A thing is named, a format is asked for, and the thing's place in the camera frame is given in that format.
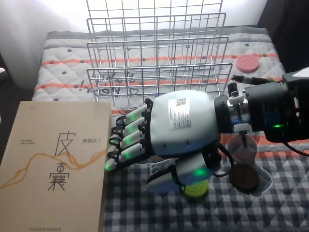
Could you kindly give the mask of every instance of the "robotic hand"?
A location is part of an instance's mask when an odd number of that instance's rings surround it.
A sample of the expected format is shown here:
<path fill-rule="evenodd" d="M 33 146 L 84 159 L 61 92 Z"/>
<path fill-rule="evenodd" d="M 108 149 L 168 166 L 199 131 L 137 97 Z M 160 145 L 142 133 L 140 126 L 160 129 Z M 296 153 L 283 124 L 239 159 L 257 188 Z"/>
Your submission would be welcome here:
<path fill-rule="evenodd" d="M 116 171 L 152 155 L 178 158 L 173 165 L 153 174 L 147 188 L 154 193 L 183 191 L 185 186 L 210 178 L 220 169 L 221 155 L 233 158 L 220 143 L 221 133 L 264 131 L 271 142 L 309 138 L 309 68 L 283 75 L 279 82 L 237 90 L 228 85 L 229 97 L 214 100 L 208 93 L 182 90 L 164 94 L 121 116 L 112 129 L 105 169 Z"/>

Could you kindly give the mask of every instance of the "orange line drawing on book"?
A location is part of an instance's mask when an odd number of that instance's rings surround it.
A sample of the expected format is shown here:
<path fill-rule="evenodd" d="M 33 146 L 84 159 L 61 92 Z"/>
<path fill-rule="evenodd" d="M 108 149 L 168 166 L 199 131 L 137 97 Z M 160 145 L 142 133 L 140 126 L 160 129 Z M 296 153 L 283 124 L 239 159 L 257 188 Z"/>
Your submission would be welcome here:
<path fill-rule="evenodd" d="M 34 154 L 34 155 L 31 157 L 31 159 L 28 161 L 26 167 L 23 168 L 23 169 L 20 169 L 19 171 L 17 171 L 17 172 L 15 173 L 15 175 L 12 177 L 12 179 L 10 179 L 8 182 L 6 182 L 3 186 L 0 186 L 0 189 L 5 188 L 5 187 L 9 187 L 9 186 L 11 186 L 11 185 L 15 185 L 15 184 L 18 184 L 18 183 L 22 182 L 22 181 L 25 179 L 26 175 L 27 175 L 27 172 L 28 172 L 28 169 L 29 169 L 29 166 L 30 166 L 32 160 L 33 160 L 36 156 L 45 156 L 45 157 L 49 157 L 49 158 L 52 158 L 52 159 L 57 160 L 57 161 L 59 161 L 59 162 L 63 162 L 63 160 L 60 159 L 60 158 L 58 158 L 58 157 L 66 156 L 66 157 L 68 158 L 69 162 L 70 162 L 71 164 L 73 164 L 75 167 L 70 166 L 70 165 L 68 165 L 68 164 L 63 164 L 63 165 L 64 165 L 65 167 L 71 169 L 71 170 L 80 170 L 80 169 L 86 168 L 86 167 L 88 167 L 89 165 L 91 165 L 92 163 L 96 162 L 98 159 L 100 159 L 101 157 L 105 156 L 105 154 L 106 154 L 106 150 L 103 150 L 103 151 L 100 151 L 100 152 L 96 152 L 96 153 L 94 153 L 94 154 L 91 156 L 90 161 L 89 161 L 88 163 L 80 164 L 79 162 L 77 162 L 76 158 L 75 158 L 74 156 L 72 156 L 72 155 L 69 155 L 68 152 L 63 152 L 63 153 L 61 153 L 61 154 L 58 155 L 58 156 L 47 155 L 46 153 L 36 153 L 36 154 Z M 16 180 L 16 179 L 19 177 L 19 175 L 20 175 L 22 172 L 24 172 L 24 174 L 23 174 L 23 176 L 21 177 L 21 179 L 15 181 L 15 182 L 13 182 L 14 180 Z"/>

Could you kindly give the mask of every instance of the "white robotic hand shell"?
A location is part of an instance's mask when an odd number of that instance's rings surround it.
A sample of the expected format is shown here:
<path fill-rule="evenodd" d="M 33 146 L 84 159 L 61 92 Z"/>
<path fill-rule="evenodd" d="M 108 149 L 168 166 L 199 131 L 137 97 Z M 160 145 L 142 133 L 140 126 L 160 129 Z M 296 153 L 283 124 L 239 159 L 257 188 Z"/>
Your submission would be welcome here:
<path fill-rule="evenodd" d="M 186 106 L 177 106 L 175 99 L 185 99 Z M 171 112 L 185 112 L 186 126 L 171 126 Z M 220 136 L 213 99 L 206 92 L 182 90 L 164 94 L 155 99 L 150 121 L 150 139 L 154 152 L 171 156 L 196 151 L 214 142 Z"/>

